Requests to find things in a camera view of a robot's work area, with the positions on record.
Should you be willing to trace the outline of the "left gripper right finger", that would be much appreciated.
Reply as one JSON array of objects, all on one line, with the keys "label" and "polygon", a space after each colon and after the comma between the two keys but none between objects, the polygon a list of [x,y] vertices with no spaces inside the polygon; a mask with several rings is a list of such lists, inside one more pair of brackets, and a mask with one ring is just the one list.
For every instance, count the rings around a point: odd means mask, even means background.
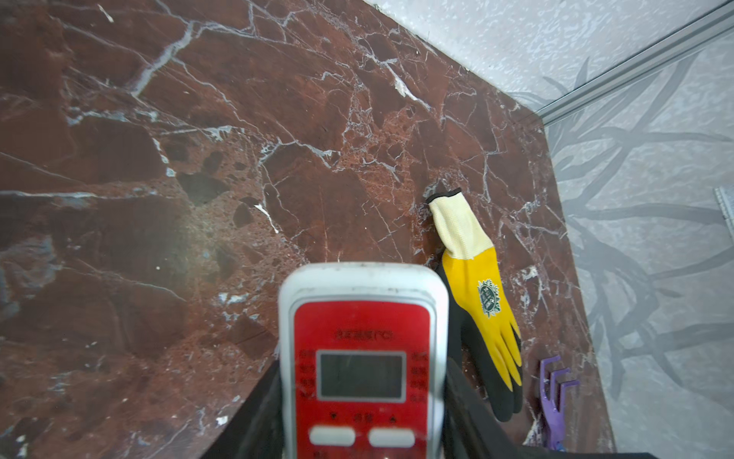
[{"label": "left gripper right finger", "polygon": [[445,426],[443,455],[446,458],[515,459],[653,459],[647,452],[577,453],[516,446],[476,393],[455,361],[447,362],[445,377]]}]

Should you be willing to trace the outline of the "red white remote control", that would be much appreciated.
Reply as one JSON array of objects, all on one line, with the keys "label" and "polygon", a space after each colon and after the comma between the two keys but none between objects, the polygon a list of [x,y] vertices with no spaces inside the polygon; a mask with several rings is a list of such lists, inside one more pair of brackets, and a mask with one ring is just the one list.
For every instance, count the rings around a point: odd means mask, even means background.
[{"label": "red white remote control", "polygon": [[315,263],[278,297],[285,454],[437,458],[448,292],[413,264]]}]

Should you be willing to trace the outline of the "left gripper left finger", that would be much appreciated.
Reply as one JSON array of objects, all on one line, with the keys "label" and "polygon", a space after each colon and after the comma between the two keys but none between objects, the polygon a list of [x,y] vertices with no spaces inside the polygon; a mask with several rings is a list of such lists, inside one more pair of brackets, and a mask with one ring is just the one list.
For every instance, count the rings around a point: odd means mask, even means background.
[{"label": "left gripper left finger", "polygon": [[202,458],[282,458],[282,405],[280,363],[274,361]]}]

